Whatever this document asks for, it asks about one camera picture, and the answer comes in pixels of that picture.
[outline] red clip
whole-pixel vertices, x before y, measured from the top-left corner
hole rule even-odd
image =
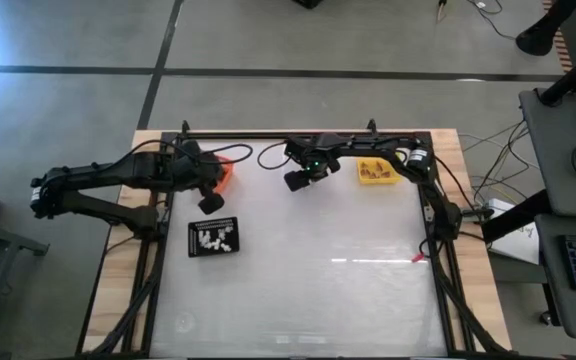
[[[419,253],[419,254],[417,254],[417,256],[415,256],[414,258],[412,258],[411,261],[412,261],[413,263],[416,263],[417,261],[423,259],[424,257],[425,257],[425,255],[424,255],[423,253]]]

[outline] white tabletop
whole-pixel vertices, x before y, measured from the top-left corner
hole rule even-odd
[[[175,194],[153,357],[440,356],[446,354],[417,187],[360,185],[355,159],[295,193],[296,165],[235,165],[226,205],[204,215],[197,191]],[[202,149],[228,142],[203,141]],[[269,151],[266,165],[283,161]],[[235,149],[224,153],[238,158]],[[241,250],[188,257],[188,223],[236,216]]]

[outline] wooden table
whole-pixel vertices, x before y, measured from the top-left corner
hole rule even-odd
[[[308,131],[339,131],[339,130],[308,130]],[[384,132],[412,131],[412,130],[382,130]],[[431,129],[419,130],[430,131],[432,134],[433,147],[435,153],[441,158],[457,177],[462,187],[469,196],[470,180],[464,163],[461,145],[457,131],[454,129]],[[168,131],[142,130],[135,133],[133,147],[150,139],[160,139],[162,133]],[[191,133],[210,133],[210,131],[193,131]],[[158,144],[151,144],[141,148],[143,151],[156,151]],[[458,204],[461,208],[467,208],[468,204],[461,195],[457,184],[439,166],[440,179],[448,198]],[[147,205],[151,201],[150,191],[135,190],[123,186],[120,191],[118,203],[124,206],[136,207]],[[479,226],[474,224],[462,225],[462,230],[481,235]],[[111,229],[108,244],[110,247],[119,241],[131,236],[130,231],[125,227],[114,227]],[[454,242],[458,259],[459,271],[462,279],[466,302],[470,309],[477,316],[484,328],[494,337],[494,339],[506,349],[510,349],[510,340],[506,330],[497,287],[493,277],[488,253],[484,242],[468,236],[460,236]],[[139,254],[139,241],[129,241],[128,243],[113,249],[105,256],[99,282],[94,293],[93,305],[90,317],[87,322],[85,337],[82,339],[82,351],[94,349],[106,337],[109,331],[117,323],[128,306],[135,275],[137,255]],[[144,316],[147,305],[145,304],[137,319],[133,348],[138,349],[141,344]],[[461,338],[460,321],[457,312],[450,307],[451,322],[454,329],[457,349],[463,348]]]

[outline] black floor line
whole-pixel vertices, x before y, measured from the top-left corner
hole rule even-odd
[[[264,77],[314,79],[388,79],[388,80],[482,80],[518,82],[554,82],[562,75],[470,74],[434,72],[386,72],[343,70],[274,70],[274,69],[164,69],[164,76]]]
[[[148,67],[0,65],[0,73],[7,74],[151,75],[154,70]]]
[[[154,73],[150,79],[148,92],[146,92],[146,99],[144,100],[144,105],[141,108],[141,114],[139,115],[137,130],[145,130],[148,128],[148,123],[150,122],[150,114],[152,114],[152,108],[155,105],[155,98],[157,97],[157,91],[159,90],[159,84],[161,83],[161,76],[163,74],[164,67],[166,66],[168,53],[170,52],[170,45],[172,44],[172,39],[175,36],[177,19],[179,18],[181,4],[183,2],[184,0],[175,0],[175,3],[172,6],[170,19],[168,19],[168,26],[166,26],[166,33],[164,34],[164,40],[161,42],[161,48],[159,49],[159,56],[157,57]]]

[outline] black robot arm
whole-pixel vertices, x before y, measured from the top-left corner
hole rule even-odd
[[[137,238],[153,233],[158,213],[154,206],[129,208],[79,193],[79,190],[126,185],[155,192],[199,189],[199,206],[210,214],[224,204],[212,189],[223,169],[212,153],[202,153],[195,141],[187,140],[174,153],[129,153],[115,163],[76,168],[53,168],[41,179],[33,179],[30,207],[37,218],[52,218],[72,212],[96,217],[112,225],[126,225]]]
[[[410,151],[406,163],[397,156],[402,149]],[[291,136],[286,141],[285,154],[302,168],[284,176],[292,191],[327,177],[328,170],[337,172],[340,168],[337,159],[342,156],[382,158],[397,173],[419,185],[434,211],[433,234],[436,240],[454,240],[459,234],[461,210],[448,200],[439,184],[432,149],[415,136],[340,136],[335,133]]]

